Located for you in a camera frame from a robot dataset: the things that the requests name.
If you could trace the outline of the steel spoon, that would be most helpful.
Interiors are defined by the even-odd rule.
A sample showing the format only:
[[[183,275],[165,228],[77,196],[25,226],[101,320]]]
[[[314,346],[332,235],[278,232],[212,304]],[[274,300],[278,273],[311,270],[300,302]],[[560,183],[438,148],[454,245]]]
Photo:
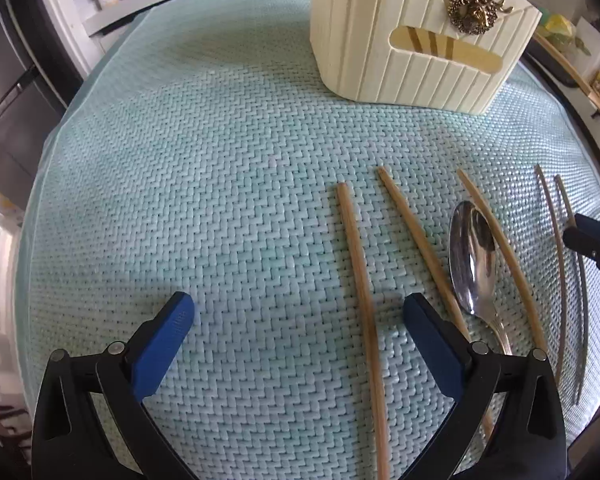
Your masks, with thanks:
[[[470,200],[452,214],[449,265],[458,304],[493,330],[505,354],[512,354],[504,324],[494,306],[496,247],[489,223]]]

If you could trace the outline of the wooden cutting board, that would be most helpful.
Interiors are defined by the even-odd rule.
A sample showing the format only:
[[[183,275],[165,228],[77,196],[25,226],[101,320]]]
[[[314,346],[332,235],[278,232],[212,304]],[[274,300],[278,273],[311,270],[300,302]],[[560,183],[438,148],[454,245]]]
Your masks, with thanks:
[[[535,32],[528,47],[530,55],[536,62],[540,63],[565,86],[579,88],[600,110],[600,97],[566,59],[565,55],[560,53],[546,38]]]

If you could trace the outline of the light blue woven table mat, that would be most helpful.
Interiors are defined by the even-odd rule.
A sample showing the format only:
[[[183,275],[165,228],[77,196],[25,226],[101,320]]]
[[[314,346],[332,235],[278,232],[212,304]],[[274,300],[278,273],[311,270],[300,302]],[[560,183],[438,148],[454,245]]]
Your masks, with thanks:
[[[578,272],[550,214],[600,219],[600,178],[567,112],[527,67],[486,114],[353,103],[322,84],[310,0],[172,0],[141,15],[50,134],[24,219],[16,323],[24,391],[50,354],[129,338],[174,292],[195,323],[146,406],[203,479],[370,479],[373,419],[336,186],[347,182],[370,274],[390,431],[402,474],[451,407],[401,320],[437,287],[378,178],[385,167],[439,257],[477,185],[513,246],[568,437],[600,405],[600,271],[573,404]]]

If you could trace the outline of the yellow green bag of items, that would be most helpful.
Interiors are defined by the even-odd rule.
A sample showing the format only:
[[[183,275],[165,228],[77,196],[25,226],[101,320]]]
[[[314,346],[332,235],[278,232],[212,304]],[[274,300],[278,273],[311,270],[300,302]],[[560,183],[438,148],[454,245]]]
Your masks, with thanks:
[[[543,10],[538,25],[538,34],[562,54],[580,51],[586,56],[591,55],[591,51],[577,35],[576,26],[562,14]]]

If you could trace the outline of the cream utensil holder box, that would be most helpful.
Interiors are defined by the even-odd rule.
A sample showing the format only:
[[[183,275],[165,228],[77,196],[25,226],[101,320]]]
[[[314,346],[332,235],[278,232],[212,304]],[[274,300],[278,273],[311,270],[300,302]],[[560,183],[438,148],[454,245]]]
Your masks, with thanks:
[[[337,96],[480,115],[540,17],[527,0],[311,0],[310,43]]]

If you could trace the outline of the grey multi-door refrigerator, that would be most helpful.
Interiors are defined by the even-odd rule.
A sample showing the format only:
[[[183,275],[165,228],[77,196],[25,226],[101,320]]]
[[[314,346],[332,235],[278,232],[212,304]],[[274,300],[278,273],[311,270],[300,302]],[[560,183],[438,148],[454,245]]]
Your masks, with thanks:
[[[0,193],[27,207],[44,143],[81,85],[42,0],[0,7]]]

